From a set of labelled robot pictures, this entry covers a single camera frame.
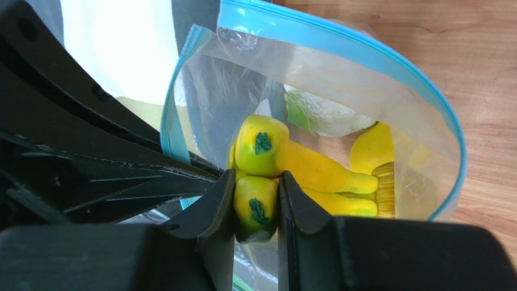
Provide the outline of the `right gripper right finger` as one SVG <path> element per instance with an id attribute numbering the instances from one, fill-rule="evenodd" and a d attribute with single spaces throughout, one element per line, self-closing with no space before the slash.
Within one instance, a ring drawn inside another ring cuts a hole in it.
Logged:
<path id="1" fill-rule="evenodd" d="M 280 290 L 515 290 L 499 241 L 466 224 L 332 216 L 279 182 Z"/>

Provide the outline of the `fake banana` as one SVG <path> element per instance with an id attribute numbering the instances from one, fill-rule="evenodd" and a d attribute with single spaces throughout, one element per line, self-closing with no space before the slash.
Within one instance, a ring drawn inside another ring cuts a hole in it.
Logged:
<path id="1" fill-rule="evenodd" d="M 284 172 L 331 215 L 375 217 L 379 206 L 366 198 L 379 180 L 355 173 L 290 138 L 287 126 L 268 116 L 251 115 L 230 149 L 228 166 L 236 171 L 233 207 L 239 243 L 266 243 L 276 231 L 279 179 Z"/>

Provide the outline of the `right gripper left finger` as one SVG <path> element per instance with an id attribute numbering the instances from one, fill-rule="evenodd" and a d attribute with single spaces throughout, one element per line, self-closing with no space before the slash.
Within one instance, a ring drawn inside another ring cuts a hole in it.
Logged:
<path id="1" fill-rule="evenodd" d="M 162 225 L 14 227 L 2 290 L 231 290 L 235 171 Z"/>

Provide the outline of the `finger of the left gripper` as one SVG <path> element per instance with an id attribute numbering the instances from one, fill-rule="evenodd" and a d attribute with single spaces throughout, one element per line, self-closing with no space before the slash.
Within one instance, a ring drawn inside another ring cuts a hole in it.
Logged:
<path id="1" fill-rule="evenodd" d="M 220 177 L 212 164 L 169 166 L 63 152 L 1 132 L 1 229 L 38 224 L 117 223 L 204 195 Z"/>
<path id="2" fill-rule="evenodd" d="M 1 2 L 1 128 L 77 155 L 189 167 L 163 155 L 158 132 L 87 74 L 25 1 Z"/>

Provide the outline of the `clear zip top bag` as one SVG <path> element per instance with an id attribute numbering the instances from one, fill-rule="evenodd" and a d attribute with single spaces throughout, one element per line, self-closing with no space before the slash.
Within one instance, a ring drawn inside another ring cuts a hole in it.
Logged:
<path id="1" fill-rule="evenodd" d="M 225 169 L 242 122 L 266 115 L 321 152 L 359 134 L 347 167 L 394 162 L 394 209 L 447 221 L 466 175 L 465 139 L 444 95 L 367 25 L 322 19 L 268 1 L 173 1 L 179 58 L 160 125 L 166 156 L 194 152 Z"/>

